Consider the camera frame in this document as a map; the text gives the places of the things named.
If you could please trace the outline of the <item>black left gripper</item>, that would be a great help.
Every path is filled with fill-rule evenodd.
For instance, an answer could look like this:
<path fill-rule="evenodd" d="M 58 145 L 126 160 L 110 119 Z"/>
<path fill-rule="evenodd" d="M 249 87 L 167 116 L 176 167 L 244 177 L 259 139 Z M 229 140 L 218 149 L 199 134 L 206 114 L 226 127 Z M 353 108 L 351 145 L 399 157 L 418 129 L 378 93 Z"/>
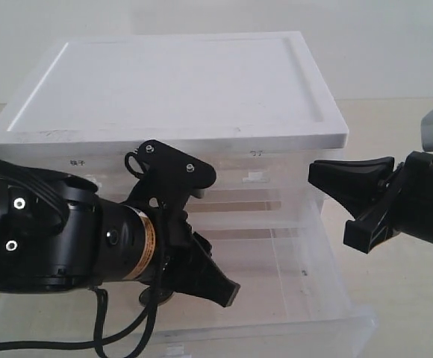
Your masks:
<path fill-rule="evenodd" d="M 187 222 L 187 212 L 181 210 L 168 214 L 151 208 L 149 215 L 157 234 L 155 256 L 163 253 L 163 264 L 158 265 L 154 258 L 147 271 L 161 272 L 159 289 L 230 307 L 240 284 L 230 280 L 214 262 L 212 244 L 192 229 Z"/>

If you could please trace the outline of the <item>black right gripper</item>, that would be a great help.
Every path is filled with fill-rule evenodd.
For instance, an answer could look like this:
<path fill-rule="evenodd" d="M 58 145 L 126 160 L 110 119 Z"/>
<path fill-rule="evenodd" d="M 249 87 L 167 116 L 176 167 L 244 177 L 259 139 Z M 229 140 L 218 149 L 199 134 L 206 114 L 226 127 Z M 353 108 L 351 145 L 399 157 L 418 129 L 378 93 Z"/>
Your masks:
<path fill-rule="evenodd" d="M 392 187 L 397 170 L 402 188 Z M 384 190 L 385 181 L 389 188 Z M 316 160 L 308 182 L 341 204 L 353 217 L 343 243 L 368 254 L 378 242 L 405 233 L 433 244 L 433 154 L 413 151 L 398 166 L 393 157 L 373 160 Z"/>

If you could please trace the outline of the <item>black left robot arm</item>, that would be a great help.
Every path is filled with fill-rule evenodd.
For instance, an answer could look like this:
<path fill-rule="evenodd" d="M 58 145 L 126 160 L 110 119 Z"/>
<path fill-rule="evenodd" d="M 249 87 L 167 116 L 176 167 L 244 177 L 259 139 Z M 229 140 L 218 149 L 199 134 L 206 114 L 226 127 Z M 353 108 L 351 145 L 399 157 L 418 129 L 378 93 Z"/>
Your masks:
<path fill-rule="evenodd" d="M 0 292 L 137 281 L 229 307 L 240 287 L 184 209 L 214 183 L 214 168 L 180 151 L 135 160 L 143 170 L 122 202 L 78 176 L 0 160 Z"/>

